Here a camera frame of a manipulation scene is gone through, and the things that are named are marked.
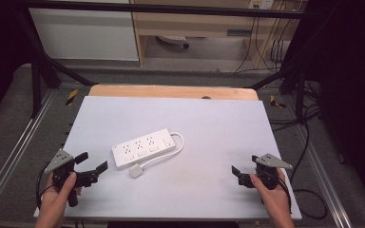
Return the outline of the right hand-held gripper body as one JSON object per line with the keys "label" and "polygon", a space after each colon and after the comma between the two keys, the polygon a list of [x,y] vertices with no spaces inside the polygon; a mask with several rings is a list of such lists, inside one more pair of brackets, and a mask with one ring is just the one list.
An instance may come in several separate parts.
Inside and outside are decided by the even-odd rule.
{"label": "right hand-held gripper body", "polygon": [[269,190],[273,190],[279,185],[278,168],[293,168],[292,164],[289,164],[272,154],[260,156],[255,164],[256,175]]}

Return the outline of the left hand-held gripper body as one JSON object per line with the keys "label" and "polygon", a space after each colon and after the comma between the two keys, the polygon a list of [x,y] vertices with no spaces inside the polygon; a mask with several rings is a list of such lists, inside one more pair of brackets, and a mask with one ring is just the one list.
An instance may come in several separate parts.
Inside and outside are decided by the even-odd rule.
{"label": "left hand-held gripper body", "polygon": [[45,172],[52,174],[53,184],[57,189],[63,187],[70,172],[76,174],[75,187],[89,187],[98,181],[99,174],[96,168],[85,172],[76,172],[74,170],[76,165],[74,158],[65,150],[60,149],[49,162]]}

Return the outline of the white plug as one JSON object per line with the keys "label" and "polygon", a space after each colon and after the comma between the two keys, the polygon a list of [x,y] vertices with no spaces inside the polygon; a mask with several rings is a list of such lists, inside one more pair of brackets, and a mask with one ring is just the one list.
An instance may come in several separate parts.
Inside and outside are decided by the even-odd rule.
{"label": "white plug", "polygon": [[143,168],[139,164],[134,164],[129,168],[129,173],[132,178],[138,178],[144,172]]}

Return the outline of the white power strip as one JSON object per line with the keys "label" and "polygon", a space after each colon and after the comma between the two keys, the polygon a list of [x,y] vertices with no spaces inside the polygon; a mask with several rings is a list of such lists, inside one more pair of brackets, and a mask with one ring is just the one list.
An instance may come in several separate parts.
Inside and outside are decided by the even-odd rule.
{"label": "white power strip", "polygon": [[112,146],[118,169],[173,151],[176,144],[167,128]]}

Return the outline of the person's right hand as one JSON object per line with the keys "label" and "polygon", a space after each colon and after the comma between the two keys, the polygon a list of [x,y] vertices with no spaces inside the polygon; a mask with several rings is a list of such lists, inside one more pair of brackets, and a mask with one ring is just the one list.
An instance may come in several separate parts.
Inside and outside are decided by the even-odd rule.
{"label": "person's right hand", "polygon": [[281,186],[269,190],[256,174],[251,174],[250,179],[258,190],[269,215],[290,213],[289,197]]}

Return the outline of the person's left hand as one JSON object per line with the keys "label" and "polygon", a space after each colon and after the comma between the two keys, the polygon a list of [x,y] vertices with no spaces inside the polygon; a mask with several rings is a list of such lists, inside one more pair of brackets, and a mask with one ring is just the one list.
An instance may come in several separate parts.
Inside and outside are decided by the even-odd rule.
{"label": "person's left hand", "polygon": [[75,193],[80,196],[82,193],[81,187],[75,187],[76,174],[70,172],[66,178],[62,188],[57,190],[54,187],[52,175],[49,175],[47,181],[47,190],[43,193],[41,211],[42,212],[59,212],[64,213],[67,207],[67,197],[70,193]]}

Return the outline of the wooden table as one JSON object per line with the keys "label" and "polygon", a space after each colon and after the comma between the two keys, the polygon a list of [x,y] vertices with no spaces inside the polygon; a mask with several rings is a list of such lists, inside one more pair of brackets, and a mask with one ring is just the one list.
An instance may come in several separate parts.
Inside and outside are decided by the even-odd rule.
{"label": "wooden table", "polygon": [[172,86],[172,85],[94,85],[89,96],[145,97],[145,98],[190,98],[213,100],[257,101],[254,89],[220,86]]}

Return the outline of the white cabinet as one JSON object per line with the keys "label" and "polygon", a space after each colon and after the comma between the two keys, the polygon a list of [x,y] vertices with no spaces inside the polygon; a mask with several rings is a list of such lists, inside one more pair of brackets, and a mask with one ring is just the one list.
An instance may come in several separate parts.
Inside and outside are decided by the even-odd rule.
{"label": "white cabinet", "polygon": [[54,59],[139,59],[130,12],[30,9],[45,52]]}

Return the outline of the white chair base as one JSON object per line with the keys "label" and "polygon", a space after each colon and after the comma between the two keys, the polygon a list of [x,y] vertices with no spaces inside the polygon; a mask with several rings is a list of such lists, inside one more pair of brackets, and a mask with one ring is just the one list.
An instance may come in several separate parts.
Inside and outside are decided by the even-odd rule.
{"label": "white chair base", "polygon": [[163,42],[173,45],[183,46],[184,48],[189,48],[189,44],[184,36],[158,36]]}

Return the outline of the wooden desk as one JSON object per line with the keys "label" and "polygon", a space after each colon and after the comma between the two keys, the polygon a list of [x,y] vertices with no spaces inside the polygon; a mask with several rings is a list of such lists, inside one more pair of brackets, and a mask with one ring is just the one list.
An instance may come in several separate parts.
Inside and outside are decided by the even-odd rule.
{"label": "wooden desk", "polygon": [[[129,0],[132,4],[215,7],[249,10],[250,0]],[[296,11],[297,0],[274,0],[270,10]],[[289,41],[298,21],[274,18],[245,18],[193,14],[139,13],[132,14],[136,35],[238,37],[250,48],[249,57],[255,68],[265,67],[267,50],[273,41]]]}

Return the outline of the aluminium floor rail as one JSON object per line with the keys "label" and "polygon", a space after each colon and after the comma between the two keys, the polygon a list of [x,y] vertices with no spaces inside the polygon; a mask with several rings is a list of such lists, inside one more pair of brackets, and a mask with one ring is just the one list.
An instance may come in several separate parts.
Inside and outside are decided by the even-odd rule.
{"label": "aluminium floor rail", "polygon": [[45,117],[45,114],[52,102],[53,96],[57,93],[56,89],[50,89],[43,101],[42,107],[37,112],[36,116],[31,118],[27,127],[23,131],[21,137],[17,141],[16,145],[11,149],[8,158],[0,169],[0,195],[2,194],[6,184],[8,183],[11,174],[13,173],[18,162],[21,160],[24,152],[26,151],[30,140],[32,139],[35,131],[37,130],[40,122]]}
{"label": "aluminium floor rail", "polygon": [[336,192],[336,189],[334,188],[334,185],[328,177],[328,174],[317,155],[317,151],[310,138],[310,133],[307,131],[306,126],[303,124],[297,126],[297,131],[302,139],[302,142],[305,145],[305,156],[307,157],[311,168],[316,176],[318,186],[326,201],[333,220],[336,223],[336,227],[352,228],[350,218],[346,210],[344,209]]}

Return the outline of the white wall socket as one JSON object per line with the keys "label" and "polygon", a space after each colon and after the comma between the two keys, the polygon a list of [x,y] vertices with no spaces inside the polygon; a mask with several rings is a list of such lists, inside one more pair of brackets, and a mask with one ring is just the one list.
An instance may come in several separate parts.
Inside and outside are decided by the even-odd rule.
{"label": "white wall socket", "polygon": [[249,8],[255,10],[269,10],[272,8],[274,0],[250,0]]}

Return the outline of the black metal frame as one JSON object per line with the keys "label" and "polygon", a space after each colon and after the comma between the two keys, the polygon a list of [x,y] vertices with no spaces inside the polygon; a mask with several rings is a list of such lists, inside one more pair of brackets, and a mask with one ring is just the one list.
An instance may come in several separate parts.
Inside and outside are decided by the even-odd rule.
{"label": "black metal frame", "polygon": [[194,7],[176,5],[152,5],[152,4],[123,4],[104,2],[79,2],[59,0],[14,0],[14,16],[20,24],[23,32],[28,37],[32,49],[32,84],[33,84],[33,115],[41,108],[39,75],[42,75],[49,87],[59,87],[61,80],[54,69],[65,73],[68,77],[76,80],[84,86],[95,86],[95,82],[83,78],[71,71],[46,54],[38,33],[33,29],[34,25],[25,19],[25,11],[32,9],[50,10],[91,10],[91,11],[115,11],[115,12],[139,12],[139,13],[166,13],[166,14],[193,14],[212,16],[235,16],[255,18],[278,18],[278,19],[305,19],[313,17],[313,14],[303,11],[283,11],[268,9],[232,9],[215,7]]}

